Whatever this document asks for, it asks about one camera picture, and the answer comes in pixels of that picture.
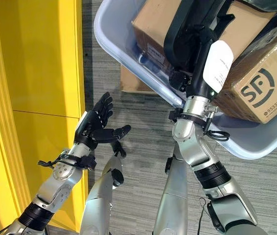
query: cable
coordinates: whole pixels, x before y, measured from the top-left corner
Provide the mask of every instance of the cable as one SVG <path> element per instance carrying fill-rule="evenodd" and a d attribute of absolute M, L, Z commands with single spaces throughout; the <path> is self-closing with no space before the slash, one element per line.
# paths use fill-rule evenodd
<path fill-rule="evenodd" d="M 203 197 L 200 197 L 200 198 L 198 199 L 198 201 L 199 201 L 199 203 L 201 204 L 202 209 L 204 209 L 205 213 L 208 215 L 208 217 L 211 218 L 211 217 L 210 217 L 210 214 L 206 211 L 206 209 L 205 209 L 205 207 L 204 207 L 204 206 L 206 205 L 206 203 L 207 203 L 207 202 L 206 202 L 206 199 L 203 198 Z"/>
<path fill-rule="evenodd" d="M 203 199 L 205 201 L 205 203 L 202 205 L 201 203 L 201 199 Z M 198 221 L 198 230 L 197 230 L 197 235 L 199 235 L 200 233 L 200 230 L 201 230 L 201 222 L 202 222 L 202 218 L 203 218 L 203 213 L 204 211 L 206 212 L 206 214 L 208 215 L 207 211 L 205 210 L 205 205 L 206 205 L 206 199 L 203 198 L 203 197 L 200 197 L 199 199 L 199 203 L 201 204 L 201 207 L 202 207 L 202 212 L 201 212 L 201 217 L 199 218 L 199 221 Z"/>
<path fill-rule="evenodd" d="M 2 230 L 0 230 L 0 234 L 1 234 L 3 231 L 5 231 L 6 229 L 8 229 L 10 225 L 11 225 L 11 224 L 9 224 L 7 227 L 5 227 L 5 228 L 3 228 Z"/>
<path fill-rule="evenodd" d="M 211 124 L 212 118 L 207 118 L 206 125 L 203 128 L 204 135 L 207 135 L 209 138 L 215 140 L 215 141 L 228 141 L 230 138 L 230 134 L 225 131 L 212 131 L 208 130 L 209 126 Z"/>
<path fill-rule="evenodd" d="M 229 138 L 230 138 L 230 134 L 226 131 L 212 131 L 212 130 L 209 130 L 207 131 L 206 135 L 215 140 L 215 141 L 228 141 Z"/>

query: cardboard box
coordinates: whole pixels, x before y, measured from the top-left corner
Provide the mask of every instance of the cardboard box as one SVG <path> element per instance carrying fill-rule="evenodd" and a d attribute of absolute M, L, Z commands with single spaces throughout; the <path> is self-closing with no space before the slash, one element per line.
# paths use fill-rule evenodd
<path fill-rule="evenodd" d="M 120 90 L 128 93 L 156 94 L 126 67 L 120 68 Z"/>
<path fill-rule="evenodd" d="M 214 103 L 229 116 L 269 122 L 277 115 L 277 37 L 268 33 L 237 61 Z"/>
<path fill-rule="evenodd" d="M 163 43 L 181 0 L 147 0 L 132 22 L 140 49 L 168 73 L 170 64 L 165 58 Z M 275 12 L 259 12 L 234 1 L 228 13 L 235 15 L 221 40 L 225 41 L 236 59 L 274 16 Z"/>

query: white tag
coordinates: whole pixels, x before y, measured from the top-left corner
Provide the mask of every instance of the white tag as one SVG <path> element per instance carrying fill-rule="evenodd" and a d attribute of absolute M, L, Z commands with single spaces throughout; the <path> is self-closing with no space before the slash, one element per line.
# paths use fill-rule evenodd
<path fill-rule="evenodd" d="M 159 63 L 163 64 L 164 62 L 164 56 L 161 55 L 152 45 L 147 43 L 147 52 L 150 54 L 155 60 L 157 60 Z"/>
<path fill-rule="evenodd" d="M 211 45 L 203 78 L 217 93 L 221 91 L 226 81 L 232 62 L 233 53 L 226 42 L 218 40 Z"/>

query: gray plastic bin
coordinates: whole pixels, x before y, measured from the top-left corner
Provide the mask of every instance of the gray plastic bin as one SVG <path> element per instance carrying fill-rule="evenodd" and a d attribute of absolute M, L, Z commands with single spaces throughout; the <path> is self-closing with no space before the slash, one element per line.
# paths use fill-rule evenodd
<path fill-rule="evenodd" d="M 146 59 L 136 45 L 131 21 L 144 3 L 145 0 L 104 0 L 95 17 L 96 39 L 107 53 L 168 103 L 182 107 L 185 94 L 172 89 L 168 77 Z M 277 116 L 263 125 L 220 113 L 214 118 L 211 129 L 231 134 L 229 141 L 219 143 L 239 158 L 261 158 L 277 147 Z"/>

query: sf logo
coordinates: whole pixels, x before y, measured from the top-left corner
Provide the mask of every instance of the sf logo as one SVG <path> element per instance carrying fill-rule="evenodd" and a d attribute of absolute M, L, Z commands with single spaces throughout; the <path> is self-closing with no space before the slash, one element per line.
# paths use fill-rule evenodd
<path fill-rule="evenodd" d="M 254 108 L 257 108 L 260 105 L 262 105 L 263 103 L 265 103 L 269 99 L 269 97 L 272 95 L 272 93 L 274 92 L 274 87 L 275 87 L 274 78 L 271 76 L 271 74 L 267 70 L 261 68 L 258 72 L 260 74 L 262 74 L 263 76 L 261 76 L 261 75 L 255 76 L 250 82 L 251 87 L 245 86 L 241 90 L 241 94 L 244 97 L 248 97 L 249 98 L 248 102 L 250 102 L 250 103 L 253 102 L 259 95 L 261 95 L 261 97 L 263 97 L 260 101 L 253 104 Z M 270 88 L 271 88 L 268 90 L 267 94 L 265 94 L 265 95 L 263 95 L 263 90 L 261 89 L 264 85 L 264 78 L 266 78 L 268 80 Z"/>

